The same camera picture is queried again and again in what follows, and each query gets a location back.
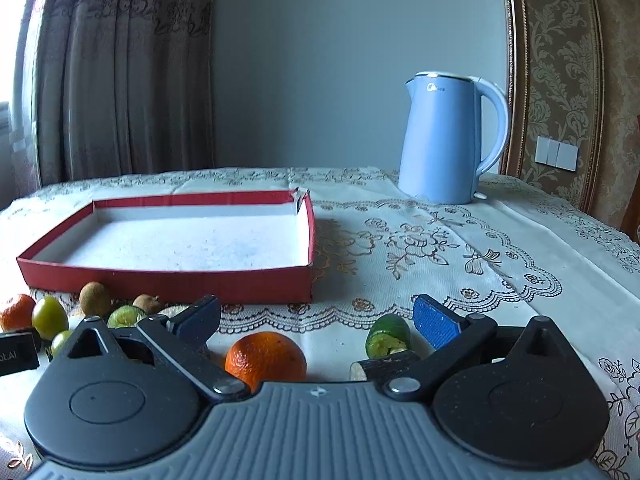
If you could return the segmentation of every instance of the white tablecloth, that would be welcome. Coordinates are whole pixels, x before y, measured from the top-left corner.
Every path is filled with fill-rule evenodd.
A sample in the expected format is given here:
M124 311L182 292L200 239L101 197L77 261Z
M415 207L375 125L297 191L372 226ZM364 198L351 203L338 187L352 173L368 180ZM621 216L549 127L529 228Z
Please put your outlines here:
M0 294L28 291L15 256L93 199L293 187L309 189L314 202L314 301L225 305L220 333L209 341L216 354L247 332L279 330L305 352L309 380L346 380L351 362L366 358L366 329L387 312L409 319L417 294L504 325L545 314L606 394L611 424L596 462L613 478L640 478L640 246L514 178L486 175L480 191L488 199L465 206L412 200L374 168L228 169L62 184L0 214ZM77 298L58 295L77 314ZM0 431L20 439L25 455L33 449L20 408L40 373L0 379Z

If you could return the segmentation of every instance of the metal screw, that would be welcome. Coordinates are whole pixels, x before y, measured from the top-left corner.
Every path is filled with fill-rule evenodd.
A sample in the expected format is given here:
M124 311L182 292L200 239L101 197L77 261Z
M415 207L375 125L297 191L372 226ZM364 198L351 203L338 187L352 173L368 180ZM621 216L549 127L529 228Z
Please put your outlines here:
M412 377L398 377L391 380L389 389L395 394L410 394L420 389L420 381Z
M220 379L213 385L213 391L220 395L239 394L242 390L244 383L236 378Z

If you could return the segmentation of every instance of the blue kettle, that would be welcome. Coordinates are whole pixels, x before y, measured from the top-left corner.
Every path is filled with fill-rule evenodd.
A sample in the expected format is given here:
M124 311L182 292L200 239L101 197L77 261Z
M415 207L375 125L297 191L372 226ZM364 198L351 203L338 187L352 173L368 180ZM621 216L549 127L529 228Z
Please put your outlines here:
M502 91L477 77L420 72L406 84L412 104L404 136L398 187L427 202L471 202L480 175L494 165L509 137ZM495 146L480 160L482 96L498 111Z

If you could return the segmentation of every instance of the white switch panel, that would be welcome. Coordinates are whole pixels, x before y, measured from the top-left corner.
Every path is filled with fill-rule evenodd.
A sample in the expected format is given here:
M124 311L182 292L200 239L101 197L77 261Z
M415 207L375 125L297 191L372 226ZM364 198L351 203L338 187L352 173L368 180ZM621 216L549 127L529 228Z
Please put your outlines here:
M534 160L540 164L575 171L578 161L578 147L547 137L538 137Z

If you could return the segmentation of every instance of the window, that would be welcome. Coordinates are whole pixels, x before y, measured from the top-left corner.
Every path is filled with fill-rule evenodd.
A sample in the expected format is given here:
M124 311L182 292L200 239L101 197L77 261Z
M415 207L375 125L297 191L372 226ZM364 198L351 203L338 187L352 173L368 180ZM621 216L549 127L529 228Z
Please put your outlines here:
M8 101L11 97L15 51L25 1L0 0L0 103Z

